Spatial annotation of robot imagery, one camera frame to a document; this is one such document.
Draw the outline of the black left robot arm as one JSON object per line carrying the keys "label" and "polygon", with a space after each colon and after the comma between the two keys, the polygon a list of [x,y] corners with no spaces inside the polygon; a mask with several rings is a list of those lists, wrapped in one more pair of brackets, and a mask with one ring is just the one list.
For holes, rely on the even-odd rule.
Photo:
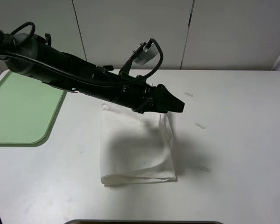
{"label": "black left robot arm", "polygon": [[35,24],[26,22],[9,34],[0,30],[0,60],[15,73],[54,88],[82,93],[130,108],[137,113],[182,112],[184,103],[151,77],[163,62],[163,52],[155,39],[143,42],[120,69],[97,66],[52,47],[51,35],[35,33]]}

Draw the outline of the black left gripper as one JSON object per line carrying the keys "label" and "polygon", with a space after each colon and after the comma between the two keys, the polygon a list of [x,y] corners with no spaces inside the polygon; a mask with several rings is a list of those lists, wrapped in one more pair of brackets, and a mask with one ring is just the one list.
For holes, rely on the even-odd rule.
{"label": "black left gripper", "polygon": [[172,95],[167,88],[159,84],[146,88],[143,101],[139,106],[132,109],[133,112],[144,114],[145,112],[157,112],[167,114],[168,112],[182,113],[185,103]]}

